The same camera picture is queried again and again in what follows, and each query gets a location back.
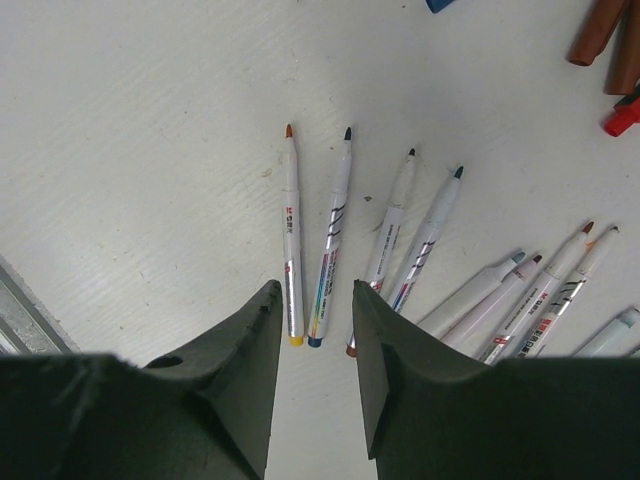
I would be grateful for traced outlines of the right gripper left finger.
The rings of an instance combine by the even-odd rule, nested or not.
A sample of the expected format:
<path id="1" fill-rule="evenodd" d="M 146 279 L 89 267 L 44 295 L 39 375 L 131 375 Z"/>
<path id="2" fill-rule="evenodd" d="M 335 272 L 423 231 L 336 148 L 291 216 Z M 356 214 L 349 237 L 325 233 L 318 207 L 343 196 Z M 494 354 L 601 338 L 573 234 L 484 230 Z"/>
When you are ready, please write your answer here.
<path id="1" fill-rule="evenodd" d="M 144 367 L 111 354 L 1 359 L 5 479 L 261 479 L 283 320 L 271 280 Z"/>

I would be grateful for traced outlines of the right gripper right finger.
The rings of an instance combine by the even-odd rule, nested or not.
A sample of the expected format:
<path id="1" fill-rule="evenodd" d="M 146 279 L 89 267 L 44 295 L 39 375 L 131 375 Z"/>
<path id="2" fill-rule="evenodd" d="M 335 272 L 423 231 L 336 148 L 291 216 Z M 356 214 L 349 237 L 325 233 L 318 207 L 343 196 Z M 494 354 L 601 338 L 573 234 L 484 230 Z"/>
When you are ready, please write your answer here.
<path id="1" fill-rule="evenodd" d="M 352 300 L 370 459 L 382 479 L 635 479 L 639 363 L 507 359 L 488 366 L 396 313 Z"/>

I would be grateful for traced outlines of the red square-cap pen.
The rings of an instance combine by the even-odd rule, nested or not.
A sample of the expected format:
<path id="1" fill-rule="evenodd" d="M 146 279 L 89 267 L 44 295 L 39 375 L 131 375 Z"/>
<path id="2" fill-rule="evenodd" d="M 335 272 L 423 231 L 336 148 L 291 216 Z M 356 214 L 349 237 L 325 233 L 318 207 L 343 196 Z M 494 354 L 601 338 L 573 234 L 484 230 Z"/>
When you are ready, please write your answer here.
<path id="1" fill-rule="evenodd" d="M 541 260 L 540 254 L 535 255 L 511 271 L 500 286 L 473 307 L 441 338 L 441 341 L 449 347 L 459 347 L 496 315 L 496 312 L 506 303 L 512 293 L 518 291 L 526 283 Z"/>

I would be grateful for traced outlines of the orange pen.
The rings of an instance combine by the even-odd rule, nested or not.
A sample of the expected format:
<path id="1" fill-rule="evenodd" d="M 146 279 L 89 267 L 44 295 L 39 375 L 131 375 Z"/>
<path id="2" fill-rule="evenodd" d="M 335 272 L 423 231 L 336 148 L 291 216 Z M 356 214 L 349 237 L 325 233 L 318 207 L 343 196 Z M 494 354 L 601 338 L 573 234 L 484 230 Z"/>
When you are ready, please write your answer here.
<path id="1" fill-rule="evenodd" d="M 503 323 L 484 345 L 477 358 L 479 362 L 492 365 L 502 355 L 505 348 L 533 320 L 534 315 L 550 299 L 551 294 L 564 276 L 569 273 L 570 268 L 585 253 L 593 226 L 594 221 L 588 221 L 566 242 L 548 266 L 539 273 L 514 309 L 505 317 Z"/>

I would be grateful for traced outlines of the dark red cap marker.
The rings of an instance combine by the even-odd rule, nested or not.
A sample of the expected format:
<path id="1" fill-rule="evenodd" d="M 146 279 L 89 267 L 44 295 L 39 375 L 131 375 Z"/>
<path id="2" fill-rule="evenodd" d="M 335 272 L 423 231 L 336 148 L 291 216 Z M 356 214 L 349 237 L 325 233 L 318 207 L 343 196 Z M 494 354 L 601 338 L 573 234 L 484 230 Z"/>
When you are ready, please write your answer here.
<path id="1" fill-rule="evenodd" d="M 380 293 L 387 277 L 405 210 L 415 180 L 416 149 L 411 148 L 394 178 L 378 239 L 367 266 L 365 281 Z"/>

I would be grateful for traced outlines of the light green pen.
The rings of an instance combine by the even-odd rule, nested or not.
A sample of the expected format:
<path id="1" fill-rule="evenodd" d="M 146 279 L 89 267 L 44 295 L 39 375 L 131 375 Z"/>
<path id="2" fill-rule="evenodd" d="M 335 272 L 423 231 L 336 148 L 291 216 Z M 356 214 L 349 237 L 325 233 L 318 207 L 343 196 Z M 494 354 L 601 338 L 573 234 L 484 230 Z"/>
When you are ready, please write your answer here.
<path id="1" fill-rule="evenodd" d="M 613 349 L 639 324 L 639 309 L 630 307 L 620 313 L 580 347 L 575 357 L 608 356 Z"/>

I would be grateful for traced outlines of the brown cap marker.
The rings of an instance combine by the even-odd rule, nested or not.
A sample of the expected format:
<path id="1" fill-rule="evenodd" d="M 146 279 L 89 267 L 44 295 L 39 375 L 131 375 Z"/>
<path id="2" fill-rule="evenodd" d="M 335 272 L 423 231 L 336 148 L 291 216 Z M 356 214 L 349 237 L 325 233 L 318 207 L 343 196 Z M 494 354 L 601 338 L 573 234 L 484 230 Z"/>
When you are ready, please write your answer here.
<path id="1" fill-rule="evenodd" d="M 436 195 L 419 225 L 411 248 L 400 264 L 387 297 L 387 303 L 397 313 L 400 313 L 407 303 L 435 244 L 440 239 L 442 229 L 457 198 L 464 170 L 464 166 L 459 166 Z"/>

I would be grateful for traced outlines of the yellow cap marker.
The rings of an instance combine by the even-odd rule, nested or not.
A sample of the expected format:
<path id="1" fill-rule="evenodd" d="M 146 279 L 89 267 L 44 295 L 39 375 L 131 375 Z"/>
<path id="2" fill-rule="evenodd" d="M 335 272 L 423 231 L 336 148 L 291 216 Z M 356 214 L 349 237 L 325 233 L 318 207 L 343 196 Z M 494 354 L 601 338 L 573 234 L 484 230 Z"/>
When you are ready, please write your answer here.
<path id="1" fill-rule="evenodd" d="M 283 253 L 285 314 L 287 335 L 291 345 L 299 347 L 304 343 L 304 300 L 302 287 L 302 261 L 300 240 L 300 191 L 298 175 L 298 157 L 291 124 L 285 128 L 285 140 L 288 148 L 283 166 L 285 182 L 283 188 Z"/>

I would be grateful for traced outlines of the blue cap marker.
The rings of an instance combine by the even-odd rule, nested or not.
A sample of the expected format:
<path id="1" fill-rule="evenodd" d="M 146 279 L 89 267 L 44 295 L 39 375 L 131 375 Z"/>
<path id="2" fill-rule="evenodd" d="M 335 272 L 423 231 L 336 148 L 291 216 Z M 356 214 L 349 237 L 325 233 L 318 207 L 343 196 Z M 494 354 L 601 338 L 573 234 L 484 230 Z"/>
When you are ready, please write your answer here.
<path id="1" fill-rule="evenodd" d="M 307 344 L 312 348 L 319 348 L 322 345 L 330 322 L 333 286 L 344 230 L 352 161 L 352 127 L 349 126 L 344 133 L 343 156 L 337 163 L 331 188 L 323 252 L 307 330 Z"/>

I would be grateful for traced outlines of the yellow pen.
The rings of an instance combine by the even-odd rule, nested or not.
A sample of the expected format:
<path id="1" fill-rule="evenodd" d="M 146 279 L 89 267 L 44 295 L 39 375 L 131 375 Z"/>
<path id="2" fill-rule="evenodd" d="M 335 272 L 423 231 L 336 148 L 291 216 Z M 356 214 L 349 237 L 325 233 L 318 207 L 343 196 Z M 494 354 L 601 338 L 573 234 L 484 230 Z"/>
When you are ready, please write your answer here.
<path id="1" fill-rule="evenodd" d="M 514 355 L 515 358 L 534 358 L 540 354 L 560 317 L 569 309 L 579 293 L 602 265 L 619 234 L 620 228 L 612 226 L 591 244 L 584 259 L 569 275 L 565 283 L 557 291 L 546 312 L 541 315 L 539 321 L 530 330 L 529 335 Z"/>

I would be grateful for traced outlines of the red square pen cap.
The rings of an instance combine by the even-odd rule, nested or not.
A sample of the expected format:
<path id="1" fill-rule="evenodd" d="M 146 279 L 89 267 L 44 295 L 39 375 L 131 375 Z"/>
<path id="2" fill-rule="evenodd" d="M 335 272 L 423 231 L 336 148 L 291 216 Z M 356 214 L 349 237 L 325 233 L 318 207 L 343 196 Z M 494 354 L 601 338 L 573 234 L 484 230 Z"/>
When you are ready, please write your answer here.
<path id="1" fill-rule="evenodd" d="M 636 86 L 633 93 L 624 96 L 614 105 L 611 115 L 602 125 L 608 135 L 619 137 L 639 122 L 639 91 L 639 86 Z"/>

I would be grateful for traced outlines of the brown pen cap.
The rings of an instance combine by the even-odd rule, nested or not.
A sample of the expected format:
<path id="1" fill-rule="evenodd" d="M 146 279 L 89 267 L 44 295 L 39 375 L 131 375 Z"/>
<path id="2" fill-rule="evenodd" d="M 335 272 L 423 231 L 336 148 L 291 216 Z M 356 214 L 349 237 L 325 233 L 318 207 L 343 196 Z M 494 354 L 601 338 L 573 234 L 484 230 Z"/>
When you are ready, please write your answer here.
<path id="1" fill-rule="evenodd" d="M 611 33 L 621 27 L 616 53 L 604 87 L 607 95 L 631 94 L 639 82 L 639 2 L 625 1 L 614 20 Z"/>

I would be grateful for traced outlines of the blue pen cap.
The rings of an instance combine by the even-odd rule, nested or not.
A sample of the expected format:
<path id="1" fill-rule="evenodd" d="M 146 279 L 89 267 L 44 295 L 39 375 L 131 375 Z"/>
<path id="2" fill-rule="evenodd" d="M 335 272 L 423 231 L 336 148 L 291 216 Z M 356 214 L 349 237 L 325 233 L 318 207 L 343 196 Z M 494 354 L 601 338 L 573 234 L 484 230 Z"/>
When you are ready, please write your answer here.
<path id="1" fill-rule="evenodd" d="M 425 2 L 433 14 L 438 14 L 454 3 L 455 0 L 425 0 Z"/>

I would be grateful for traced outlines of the dark red pen cap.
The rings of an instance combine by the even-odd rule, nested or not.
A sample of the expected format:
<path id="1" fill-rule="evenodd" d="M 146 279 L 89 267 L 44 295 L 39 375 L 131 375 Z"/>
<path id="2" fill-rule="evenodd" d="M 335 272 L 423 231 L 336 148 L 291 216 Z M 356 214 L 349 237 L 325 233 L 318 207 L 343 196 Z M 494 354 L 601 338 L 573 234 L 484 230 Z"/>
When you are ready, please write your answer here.
<path id="1" fill-rule="evenodd" d="M 573 65 L 590 66 L 609 42 L 629 2 L 626 0 L 593 1 L 567 54 Z"/>

